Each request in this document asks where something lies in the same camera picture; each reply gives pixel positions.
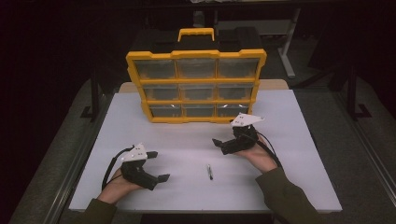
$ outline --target yellow handle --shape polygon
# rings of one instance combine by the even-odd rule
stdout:
[[[180,39],[183,35],[212,35],[212,40],[215,41],[215,31],[213,28],[180,29],[177,42],[180,42]]]

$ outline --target green sleeve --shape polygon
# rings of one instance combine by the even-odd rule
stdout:
[[[114,204],[92,199],[85,212],[81,213],[74,224],[110,224],[117,211]]]
[[[286,178],[282,168],[257,177],[256,182],[262,189],[265,204],[279,221],[289,224],[324,223],[303,190]]]

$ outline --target human hand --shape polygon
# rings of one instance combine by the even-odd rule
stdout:
[[[117,203],[124,196],[129,194],[130,192],[142,189],[142,187],[129,182],[124,179],[121,174],[121,170],[118,169],[116,173],[114,173],[113,177],[111,177],[111,181],[106,185],[106,187],[102,190],[102,192],[97,197],[98,200],[105,203]]]
[[[261,136],[259,136],[259,141],[265,144]],[[271,156],[257,143],[250,149],[235,152],[234,155],[245,157],[254,167],[262,172],[262,174],[277,167]]]

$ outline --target wire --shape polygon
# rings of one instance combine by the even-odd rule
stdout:
[[[117,158],[118,158],[122,153],[127,152],[127,151],[131,151],[132,149],[134,149],[134,146],[125,148],[124,150],[122,150],[121,152],[119,152],[115,157],[113,157],[113,159],[111,160],[110,164],[109,164],[108,167],[107,167],[105,176],[104,176],[104,178],[103,178],[103,181],[102,181],[102,190],[107,186],[108,183],[110,183],[111,181],[113,181],[115,178],[119,177],[119,176],[116,176],[116,177],[114,177],[113,179],[111,179],[110,181],[107,182],[108,177],[110,176],[110,172],[111,172],[111,170],[113,169],[114,164],[115,164],[116,161],[117,161]]]
[[[270,145],[270,147],[271,147],[271,150],[274,152],[274,154],[276,155],[276,152],[275,152],[275,149],[274,149],[274,147],[272,146],[272,144],[271,144],[271,142],[270,142],[270,140],[268,140],[268,138],[267,137],[265,137],[265,135],[264,134],[262,134],[262,133],[259,133],[259,132],[257,132],[259,135],[261,135],[264,139],[265,139],[265,141],[267,141],[268,142],[268,144]]]

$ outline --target white table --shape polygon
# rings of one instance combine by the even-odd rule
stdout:
[[[255,128],[271,141],[291,182],[301,187],[321,213],[341,211],[293,91],[259,91],[253,113],[265,116]],[[270,212],[255,182],[260,173],[248,161],[222,155],[212,138],[233,138],[229,124],[150,123],[138,93],[116,93],[79,180],[69,208],[84,210],[101,190],[107,166],[119,151],[142,142],[158,151],[144,168],[151,175],[170,174],[150,191],[134,191],[118,203],[137,213]],[[214,180],[206,165],[210,164]]]

